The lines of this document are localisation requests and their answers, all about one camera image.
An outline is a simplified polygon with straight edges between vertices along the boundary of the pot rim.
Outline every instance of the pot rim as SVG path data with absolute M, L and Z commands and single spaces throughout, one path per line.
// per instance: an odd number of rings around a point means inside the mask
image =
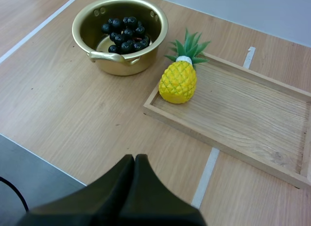
M 167 31 L 168 31 L 168 20 L 167 17 L 165 15 L 165 13 L 163 12 L 163 10 L 146 1 L 146 0 L 97 0 L 89 5 L 87 5 L 86 7 L 84 7 L 75 17 L 73 23 L 72 23 L 72 36 L 74 41 L 77 43 L 77 45 L 84 50 L 87 54 L 89 54 L 90 52 L 96 51 L 92 48 L 90 48 L 82 39 L 80 36 L 80 27 L 82 25 L 82 22 L 85 20 L 85 18 L 87 17 L 87 15 L 89 15 L 90 12 L 92 12 L 95 8 L 99 8 L 101 6 L 103 6 L 106 3 L 113 3 L 113 2 L 126 2 L 126 1 L 132 1 L 132 2 L 137 2 L 139 4 L 145 5 L 148 8 L 150 8 L 151 10 L 153 10 L 156 15 L 158 16 L 158 19 L 161 22 L 161 31 L 160 34 L 158 36 L 158 38 L 147 48 L 138 51 L 138 52 L 134 52 L 134 53 L 130 53 L 130 54 L 125 54 L 122 55 L 126 60 L 128 59 L 132 59 L 132 58 L 137 58 L 140 57 L 154 49 L 156 49 L 164 40 Z

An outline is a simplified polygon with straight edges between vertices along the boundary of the grape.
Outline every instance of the grape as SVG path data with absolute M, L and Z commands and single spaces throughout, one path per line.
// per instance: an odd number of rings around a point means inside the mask
M 122 28 L 122 22 L 121 20 L 119 20 L 118 18 L 115 18 L 113 21 L 112 21 L 112 27 L 115 31 L 118 31 L 118 30 L 121 30 Z
M 128 17 L 124 17 L 123 18 L 123 24 L 125 27 L 127 26 L 127 21 L 128 21 Z
M 132 48 L 134 48 L 135 41 L 133 41 L 133 40 L 128 40 L 127 43 L 129 43 L 129 44 L 132 46 Z
M 120 53 L 119 47 L 116 45 L 111 45 L 108 49 L 108 52 Z
M 131 51 L 132 45 L 130 43 L 124 42 L 121 44 L 121 53 L 127 54 Z
M 131 29 L 137 28 L 137 19 L 135 17 L 129 17 L 127 20 L 127 26 Z
M 150 38 L 147 35 L 144 37 L 144 40 L 146 40 L 148 42 L 148 45 L 150 45 Z
M 110 26 L 110 24 L 105 23 L 102 26 L 102 32 L 105 33 L 105 34 L 110 34 L 111 33 L 111 26 Z
M 115 35 L 115 44 L 116 45 L 121 45 L 124 41 L 125 41 L 125 39 L 124 39 L 124 36 L 123 35 L 121 35 L 121 34 L 116 34 Z
M 113 18 L 110 18 L 110 19 L 108 20 L 108 23 L 109 23 L 110 25 L 112 25 L 112 21 L 113 21 Z
M 149 46 L 146 40 L 141 40 L 140 43 L 142 44 L 143 48 L 147 48 Z
M 123 32 L 123 35 L 127 40 L 132 39 L 134 32 L 130 28 L 126 28 Z
M 113 41 L 113 42 L 115 42 L 115 36 L 116 36 L 117 34 L 118 34 L 118 33 L 116 33 L 116 32 L 110 33 L 110 35 L 109 35 L 110 40 Z
M 137 37 L 144 37 L 145 36 L 145 28 L 144 27 L 137 27 L 136 29 L 135 29 L 135 35 L 137 36 Z
M 135 52 L 140 51 L 140 50 L 142 50 L 142 49 L 143 49 L 143 46 L 142 46 L 141 43 L 136 42 L 136 43 L 134 44 L 134 50 L 135 50 Z

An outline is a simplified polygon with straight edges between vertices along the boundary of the white line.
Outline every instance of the white line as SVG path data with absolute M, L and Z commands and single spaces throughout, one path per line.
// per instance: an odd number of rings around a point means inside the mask
M 72 179 L 76 180 L 77 182 L 81 183 L 82 185 L 86 186 L 86 184 L 84 184 L 83 182 L 79 181 L 77 178 L 69 175 L 68 173 L 64 172 L 63 170 L 61 170 L 60 168 L 57 168 L 55 165 L 52 165 L 51 163 L 47 162 L 45 159 L 41 158 L 40 156 L 36 155 L 35 153 L 33 153 L 32 151 L 29 151 L 28 149 L 24 148 L 23 146 L 19 145 L 18 143 L 14 142 L 13 140 L 11 140 L 10 138 L 6 137 L 3 134 L 0 134 L 3 137 L 7 138 L 8 140 L 10 140 L 11 142 L 15 143 L 16 145 L 20 146 L 21 148 L 25 149 L 26 151 L 30 152 L 31 154 L 33 154 L 34 156 L 38 157 L 39 159 L 43 160 L 44 162 L 50 164 L 51 166 L 53 166 L 54 168 L 58 169 L 59 171 L 63 172 L 64 174 L 66 174 L 67 176 L 71 177 Z
M 205 191 L 207 189 L 210 176 L 212 176 L 213 169 L 216 164 L 216 160 L 219 154 L 219 150 L 217 148 L 212 148 L 209 157 L 207 159 L 204 171 L 202 173 L 198 188 L 196 189 L 196 192 L 194 194 L 193 200 L 191 205 L 195 208 L 200 208 L 200 205 L 203 201 L 203 197 L 205 194 Z
M 249 68 L 249 66 L 251 65 L 254 53 L 255 53 L 255 49 L 256 49 L 255 47 L 250 47 L 248 49 L 249 52 L 246 55 L 243 67 Z M 208 187 L 210 177 L 213 173 L 218 155 L 219 155 L 219 150 L 217 148 L 213 147 L 212 150 L 210 151 L 209 157 L 207 159 L 207 162 L 206 162 L 205 168 L 203 170 L 198 188 L 196 189 L 196 192 L 195 192 L 193 199 L 192 199 L 191 205 L 195 208 L 198 208 L 198 209 L 200 208 L 200 205 L 201 205 L 203 198 L 204 198 L 204 195 L 205 195 L 205 191 Z
M 70 4 L 75 0 L 69 0 L 61 8 L 50 15 L 45 21 L 43 21 L 39 26 L 32 30 L 28 35 L 26 35 L 20 42 L 13 46 L 8 52 L 0 57 L 0 64 L 5 61 L 9 56 L 11 56 L 16 50 L 18 50 L 23 44 L 25 44 L 31 37 L 33 37 L 37 32 L 39 32 L 45 25 L 47 25 L 52 19 L 58 16 L 63 10 L 65 10 Z
M 243 67 L 249 69 L 249 66 L 251 65 L 251 62 L 252 62 L 252 59 L 255 53 L 255 49 L 256 49 L 255 47 L 249 47 L 248 54 L 246 55 Z

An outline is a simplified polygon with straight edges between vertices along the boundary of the toy pineapple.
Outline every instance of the toy pineapple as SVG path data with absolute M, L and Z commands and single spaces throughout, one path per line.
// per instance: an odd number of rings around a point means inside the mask
M 174 47 L 170 48 L 177 56 L 166 55 L 174 63 L 164 71 L 159 83 L 159 92 L 164 100 L 181 104 L 193 96 L 196 88 L 196 73 L 194 64 L 207 62 L 207 59 L 197 57 L 210 43 L 198 44 L 201 34 L 189 34 L 186 29 L 185 44 L 178 40 L 171 42 Z

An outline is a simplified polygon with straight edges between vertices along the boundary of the black cable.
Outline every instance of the black cable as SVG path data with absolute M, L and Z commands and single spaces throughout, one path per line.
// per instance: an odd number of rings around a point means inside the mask
M 27 212 L 29 210 L 28 206 L 27 206 L 27 203 L 26 203 L 23 195 L 21 195 L 21 193 L 18 191 L 18 189 L 11 182 L 9 182 L 8 180 L 4 179 L 1 176 L 0 176 L 0 181 L 2 181 L 4 184 L 8 185 L 18 195 L 19 199 L 23 203 L 25 211 Z

